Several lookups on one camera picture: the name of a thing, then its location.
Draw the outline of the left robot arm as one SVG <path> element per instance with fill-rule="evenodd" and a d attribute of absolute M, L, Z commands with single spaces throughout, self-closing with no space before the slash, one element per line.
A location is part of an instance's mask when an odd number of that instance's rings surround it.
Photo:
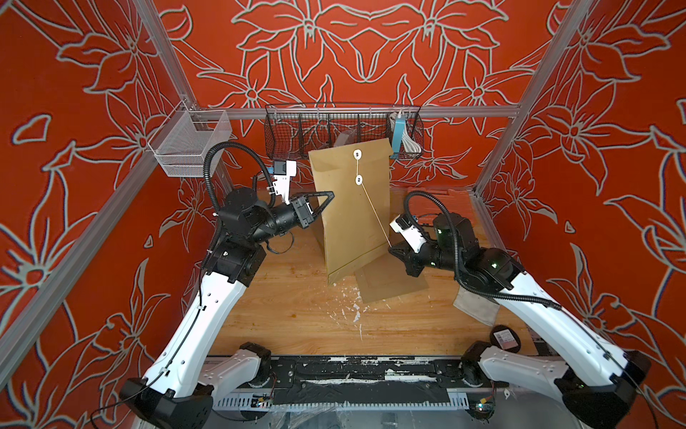
<path fill-rule="evenodd" d="M 205 155 L 203 178 L 217 224 L 201 266 L 198 293 L 160 357 L 142 377 L 128 379 L 120 392 L 121 402 L 138 419 L 157 428 L 201 428 L 214 402 L 242 384 L 269 381 L 271 352 L 255 343 L 241 345 L 208 371 L 203 364 L 225 319 L 264 262 L 269 240 L 308 228 L 335 198 L 331 191 L 316 191 L 276 204 L 243 187 L 219 200 L 211 166 L 214 157 L 229 148 L 248 154 L 269 173 L 259 155 L 237 141 L 221 142 Z"/>

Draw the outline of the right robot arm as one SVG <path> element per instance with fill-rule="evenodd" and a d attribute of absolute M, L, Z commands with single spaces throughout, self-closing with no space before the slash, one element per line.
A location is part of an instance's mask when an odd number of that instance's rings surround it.
<path fill-rule="evenodd" d="M 477 341 L 461 357 L 466 383 L 491 380 L 535 391 L 590 428 L 615 428 L 629 414 L 650 371 L 645 355 L 623 350 L 584 325 L 507 252 L 482 247 L 471 222 L 426 191 L 407 194 L 391 229 L 403 241 L 389 253 L 408 275 L 417 277 L 427 267 L 449 271 L 461 290 L 506 307 L 560 357 L 527 357 Z"/>

